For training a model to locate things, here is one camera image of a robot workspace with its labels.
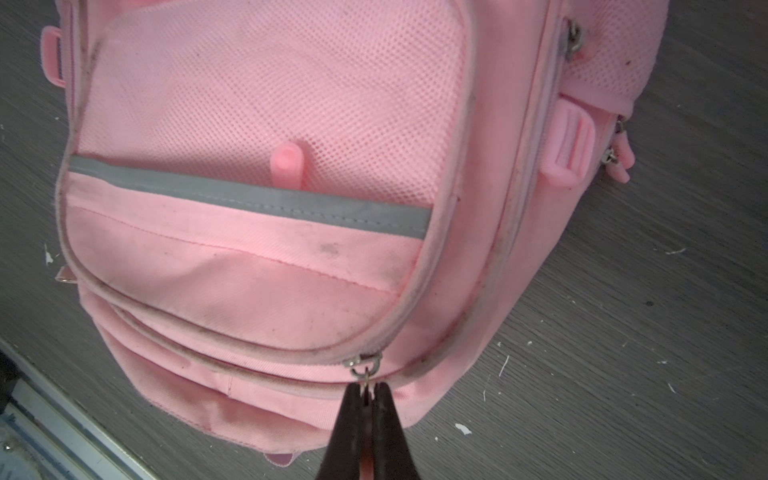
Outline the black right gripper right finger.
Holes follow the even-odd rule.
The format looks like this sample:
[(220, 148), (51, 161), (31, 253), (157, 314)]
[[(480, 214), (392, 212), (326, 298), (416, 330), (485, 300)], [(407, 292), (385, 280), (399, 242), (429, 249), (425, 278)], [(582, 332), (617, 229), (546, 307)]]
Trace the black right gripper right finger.
[(420, 480), (388, 384), (373, 390), (372, 466), (375, 480)]

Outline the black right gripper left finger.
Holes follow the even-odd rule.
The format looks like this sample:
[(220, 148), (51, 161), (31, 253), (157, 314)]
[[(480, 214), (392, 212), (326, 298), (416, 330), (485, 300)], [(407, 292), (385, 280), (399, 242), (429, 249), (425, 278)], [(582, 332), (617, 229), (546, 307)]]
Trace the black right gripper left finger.
[(359, 480), (363, 448), (363, 396), (361, 385), (349, 384), (316, 480)]

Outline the pink student backpack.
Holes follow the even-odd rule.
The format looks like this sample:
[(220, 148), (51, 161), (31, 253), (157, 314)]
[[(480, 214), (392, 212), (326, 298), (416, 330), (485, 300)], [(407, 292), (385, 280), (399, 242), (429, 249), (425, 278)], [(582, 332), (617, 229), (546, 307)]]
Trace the pink student backpack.
[(628, 180), (668, 9), (60, 1), (59, 277), (150, 403), (277, 465), (351, 383), (411, 426)]

